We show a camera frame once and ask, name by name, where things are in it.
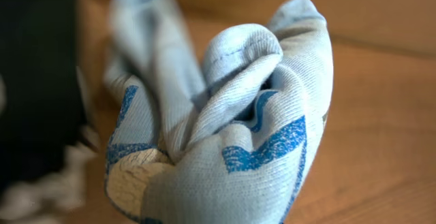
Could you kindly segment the black polo shirt with logo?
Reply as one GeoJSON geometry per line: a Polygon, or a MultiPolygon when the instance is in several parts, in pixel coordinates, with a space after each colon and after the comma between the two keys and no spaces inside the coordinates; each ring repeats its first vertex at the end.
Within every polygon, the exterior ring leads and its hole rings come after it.
{"type": "Polygon", "coordinates": [[[1,0],[2,189],[63,168],[87,121],[76,64],[76,0],[1,0]]]}

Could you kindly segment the folded beige garment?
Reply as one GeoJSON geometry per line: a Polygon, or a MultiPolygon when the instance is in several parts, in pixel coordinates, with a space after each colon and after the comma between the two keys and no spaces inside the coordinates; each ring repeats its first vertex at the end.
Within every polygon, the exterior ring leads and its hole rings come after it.
{"type": "Polygon", "coordinates": [[[83,206],[98,142],[78,67],[1,68],[1,222],[59,223],[83,206]]]}

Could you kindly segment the light blue printed t-shirt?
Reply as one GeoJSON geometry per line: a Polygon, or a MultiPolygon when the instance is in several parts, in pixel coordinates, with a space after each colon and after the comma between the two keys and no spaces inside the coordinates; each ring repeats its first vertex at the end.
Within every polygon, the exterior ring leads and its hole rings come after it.
{"type": "Polygon", "coordinates": [[[225,29],[198,62],[175,0],[112,0],[121,103],[105,192],[138,223],[282,223],[320,145],[332,47],[310,0],[225,29]]]}

